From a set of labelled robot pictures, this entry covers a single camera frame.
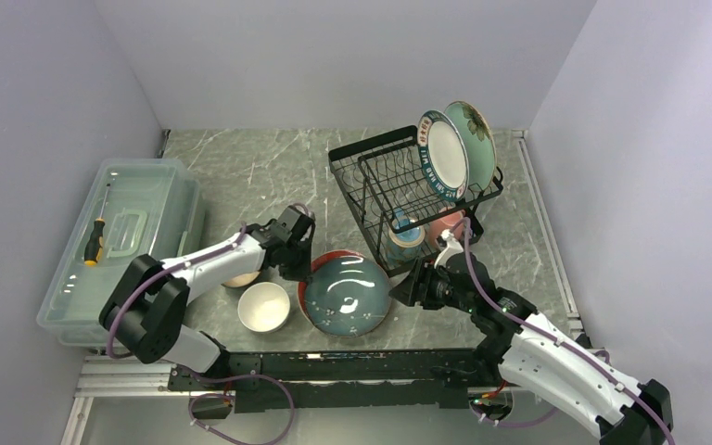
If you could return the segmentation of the red rimmed bottom plate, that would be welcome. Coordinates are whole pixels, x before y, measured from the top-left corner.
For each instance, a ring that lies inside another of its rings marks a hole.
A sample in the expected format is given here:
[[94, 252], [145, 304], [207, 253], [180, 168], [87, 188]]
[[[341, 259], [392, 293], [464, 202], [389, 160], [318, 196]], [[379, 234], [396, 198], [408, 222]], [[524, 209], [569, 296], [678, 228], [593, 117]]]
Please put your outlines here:
[[[314, 273], [318, 269], [320, 269], [323, 265], [326, 263], [345, 256], [355, 256], [358, 258], [363, 258], [364, 255], [360, 252], [353, 251], [353, 250], [348, 250], [348, 249], [337, 249], [337, 250], [331, 250], [327, 251], [326, 253], [322, 254], [318, 258], [314, 259], [311, 261], [311, 272]], [[304, 299], [304, 292], [307, 289], [308, 283], [306, 281], [299, 282], [297, 285], [297, 300], [299, 303], [300, 310], [302, 311], [304, 317], [308, 320], [311, 321], [312, 319], [309, 316], [309, 312], [307, 310], [306, 302]]]

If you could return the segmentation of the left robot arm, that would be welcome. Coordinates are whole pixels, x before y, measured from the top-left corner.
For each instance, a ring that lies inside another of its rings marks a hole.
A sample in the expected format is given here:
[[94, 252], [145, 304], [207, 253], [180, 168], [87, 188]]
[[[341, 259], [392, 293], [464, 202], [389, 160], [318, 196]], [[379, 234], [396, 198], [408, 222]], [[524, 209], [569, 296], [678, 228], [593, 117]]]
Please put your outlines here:
[[134, 258], [98, 316], [108, 332], [106, 354], [172, 362], [202, 387], [221, 387], [233, 374], [231, 354], [216, 338], [184, 324], [188, 304], [228, 280], [268, 268], [287, 281], [306, 281], [314, 232], [313, 213], [295, 203], [265, 224], [242, 225], [214, 246], [165, 260]]

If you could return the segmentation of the blue mug orange inside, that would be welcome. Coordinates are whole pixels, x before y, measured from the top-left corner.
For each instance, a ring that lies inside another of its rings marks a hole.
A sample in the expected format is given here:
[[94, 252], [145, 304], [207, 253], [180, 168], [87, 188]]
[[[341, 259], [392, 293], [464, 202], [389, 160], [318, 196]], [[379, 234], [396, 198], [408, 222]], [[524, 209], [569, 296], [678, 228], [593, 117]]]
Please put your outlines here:
[[426, 239], [426, 229], [424, 226], [413, 227], [415, 222], [416, 219], [402, 209], [393, 210], [391, 228], [401, 229], [401, 232], [388, 231], [387, 261], [390, 266], [397, 267], [420, 257]]

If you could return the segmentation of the pink mug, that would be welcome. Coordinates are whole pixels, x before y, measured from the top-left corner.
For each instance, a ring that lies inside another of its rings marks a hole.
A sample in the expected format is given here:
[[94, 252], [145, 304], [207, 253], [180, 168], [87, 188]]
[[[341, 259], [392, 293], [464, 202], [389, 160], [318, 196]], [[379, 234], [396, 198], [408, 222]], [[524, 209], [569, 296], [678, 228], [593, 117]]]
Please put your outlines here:
[[462, 225], [454, 228], [455, 224], [458, 223], [465, 213], [463, 210], [458, 210], [445, 216], [432, 221], [427, 228], [427, 242], [435, 249], [439, 249], [437, 238], [442, 234], [444, 230], [450, 230], [458, 241], [463, 240], [463, 229]]

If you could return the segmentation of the black wire dish rack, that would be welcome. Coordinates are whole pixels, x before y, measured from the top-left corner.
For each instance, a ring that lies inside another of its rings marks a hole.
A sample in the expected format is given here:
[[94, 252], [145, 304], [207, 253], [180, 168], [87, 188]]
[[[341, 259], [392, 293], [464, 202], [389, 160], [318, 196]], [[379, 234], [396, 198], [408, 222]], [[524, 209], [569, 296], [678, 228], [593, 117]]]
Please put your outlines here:
[[337, 147], [328, 152], [330, 172], [336, 178], [350, 212], [377, 262], [392, 277], [412, 269], [415, 258], [401, 260], [389, 252], [397, 235], [395, 212], [401, 210], [413, 226], [428, 228], [445, 215], [444, 210], [462, 210], [471, 222], [471, 243], [484, 234], [476, 218], [479, 205], [503, 191], [503, 172], [487, 187], [472, 185], [464, 198], [451, 203], [434, 193], [422, 173], [416, 144], [416, 127], [401, 127]]

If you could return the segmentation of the light blue flower plate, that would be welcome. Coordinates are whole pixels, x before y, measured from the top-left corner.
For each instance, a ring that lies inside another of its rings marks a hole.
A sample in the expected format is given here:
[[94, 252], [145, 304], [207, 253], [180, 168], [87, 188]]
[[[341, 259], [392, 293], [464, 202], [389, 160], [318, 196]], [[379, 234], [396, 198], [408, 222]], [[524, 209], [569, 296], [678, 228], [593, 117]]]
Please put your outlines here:
[[454, 101], [444, 110], [463, 139], [469, 166], [469, 185], [488, 189], [497, 167], [495, 144], [484, 116], [471, 104]]

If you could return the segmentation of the white plate teal lettered rim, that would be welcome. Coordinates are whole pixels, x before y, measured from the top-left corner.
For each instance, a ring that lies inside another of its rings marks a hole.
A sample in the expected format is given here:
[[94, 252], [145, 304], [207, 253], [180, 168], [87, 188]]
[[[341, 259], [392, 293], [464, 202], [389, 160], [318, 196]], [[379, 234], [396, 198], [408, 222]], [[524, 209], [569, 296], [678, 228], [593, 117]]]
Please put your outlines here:
[[451, 119], [438, 110], [426, 111], [417, 124], [421, 172], [441, 199], [463, 198], [469, 179], [466, 148]]

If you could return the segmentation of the dark teal plate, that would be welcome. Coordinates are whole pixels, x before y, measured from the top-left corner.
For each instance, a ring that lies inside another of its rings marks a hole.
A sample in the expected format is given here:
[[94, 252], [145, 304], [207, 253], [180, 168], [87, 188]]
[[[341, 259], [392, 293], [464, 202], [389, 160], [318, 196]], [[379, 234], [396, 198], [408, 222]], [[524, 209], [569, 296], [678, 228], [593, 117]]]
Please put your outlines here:
[[385, 320], [391, 283], [374, 261], [346, 254], [324, 261], [299, 289], [311, 324], [332, 337], [360, 337]]

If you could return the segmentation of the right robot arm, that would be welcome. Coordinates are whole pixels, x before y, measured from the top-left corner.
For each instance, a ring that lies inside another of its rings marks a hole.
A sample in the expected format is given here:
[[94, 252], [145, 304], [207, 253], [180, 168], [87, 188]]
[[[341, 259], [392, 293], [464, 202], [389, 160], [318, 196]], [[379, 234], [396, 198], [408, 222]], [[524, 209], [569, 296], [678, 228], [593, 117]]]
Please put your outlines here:
[[563, 331], [536, 306], [496, 286], [468, 253], [442, 265], [418, 261], [390, 295], [425, 310], [450, 307], [469, 315], [484, 334], [474, 349], [479, 381], [527, 389], [567, 414], [602, 444], [671, 444], [669, 390], [618, 371]]

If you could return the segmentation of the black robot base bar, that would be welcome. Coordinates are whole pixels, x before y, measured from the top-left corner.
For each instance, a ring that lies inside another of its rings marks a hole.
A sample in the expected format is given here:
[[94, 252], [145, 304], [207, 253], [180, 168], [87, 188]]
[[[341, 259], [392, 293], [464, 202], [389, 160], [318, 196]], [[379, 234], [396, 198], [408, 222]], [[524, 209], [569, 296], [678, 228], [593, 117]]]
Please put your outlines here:
[[232, 384], [205, 383], [173, 366], [168, 388], [178, 393], [227, 390], [236, 413], [296, 408], [434, 405], [465, 409], [502, 380], [477, 363], [471, 349], [234, 352]]

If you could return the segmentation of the white bowl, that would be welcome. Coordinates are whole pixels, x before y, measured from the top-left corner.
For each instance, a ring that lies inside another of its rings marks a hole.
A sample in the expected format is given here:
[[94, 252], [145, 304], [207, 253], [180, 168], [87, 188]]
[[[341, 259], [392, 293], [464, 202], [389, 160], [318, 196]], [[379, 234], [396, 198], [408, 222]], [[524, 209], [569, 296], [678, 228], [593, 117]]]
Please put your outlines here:
[[280, 329], [290, 314], [290, 298], [278, 284], [271, 282], [250, 286], [241, 295], [237, 316], [246, 329], [268, 334]]

